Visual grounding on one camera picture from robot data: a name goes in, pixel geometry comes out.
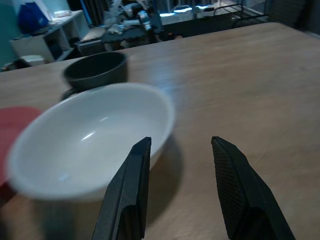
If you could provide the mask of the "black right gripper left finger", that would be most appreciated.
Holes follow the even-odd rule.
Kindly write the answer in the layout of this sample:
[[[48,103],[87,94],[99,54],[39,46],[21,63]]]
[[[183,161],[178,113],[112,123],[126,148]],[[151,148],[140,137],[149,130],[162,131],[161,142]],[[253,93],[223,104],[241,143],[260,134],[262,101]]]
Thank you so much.
[[[109,183],[93,240],[142,240],[145,237],[152,139],[131,148]]]

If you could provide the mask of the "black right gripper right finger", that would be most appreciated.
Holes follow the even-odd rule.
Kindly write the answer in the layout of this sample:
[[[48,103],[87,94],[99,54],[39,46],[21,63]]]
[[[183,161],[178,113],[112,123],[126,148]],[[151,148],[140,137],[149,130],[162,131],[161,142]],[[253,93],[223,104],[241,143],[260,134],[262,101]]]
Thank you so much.
[[[295,239],[271,189],[236,145],[211,139],[217,194],[230,240]]]

